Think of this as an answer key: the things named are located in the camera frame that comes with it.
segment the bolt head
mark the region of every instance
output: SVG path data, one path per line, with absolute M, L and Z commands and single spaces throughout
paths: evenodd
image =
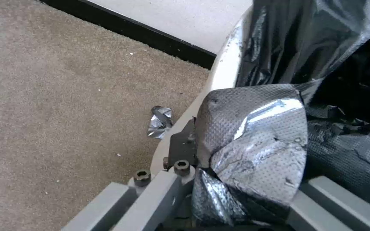
M 164 157 L 162 160 L 163 169 L 168 169 L 168 157 Z
M 151 173 L 149 170 L 141 169 L 134 174 L 134 183 L 138 187 L 147 186 L 151 182 Z
M 174 171 L 176 174 L 180 176 L 187 176 L 190 171 L 189 162 L 187 160 L 179 160 L 176 161 L 175 164 L 173 164 Z

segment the black trash bag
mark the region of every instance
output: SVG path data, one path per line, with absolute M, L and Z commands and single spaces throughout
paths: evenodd
M 370 203 L 370 0 L 255 0 L 237 86 L 292 83 L 306 104 L 305 178 Z

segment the beige carpet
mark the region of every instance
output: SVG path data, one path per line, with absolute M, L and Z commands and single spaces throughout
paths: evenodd
M 207 74 L 37 1 L 0 0 L 0 231 L 59 230 L 148 168 L 150 109 L 178 118 Z

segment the gray metal frame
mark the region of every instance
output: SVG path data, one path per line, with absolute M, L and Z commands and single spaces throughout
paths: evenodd
M 185 177 L 173 169 L 161 171 L 138 199 L 135 187 L 111 183 L 62 231 L 155 231 L 181 211 L 182 202 L 190 204 L 184 198 L 191 193 L 194 174 L 193 167 Z M 317 177 L 300 187 L 287 223 L 297 231 L 370 230 L 370 204 Z
M 370 230 L 370 204 L 327 177 L 316 177 L 301 190 L 352 230 Z
M 109 230 L 134 203 L 135 189 L 111 183 L 79 212 L 61 231 Z

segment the perforated foil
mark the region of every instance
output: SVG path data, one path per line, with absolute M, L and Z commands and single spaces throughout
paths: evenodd
M 307 121 L 290 84 L 216 90 L 197 117 L 201 225 L 281 223 L 302 180 Z

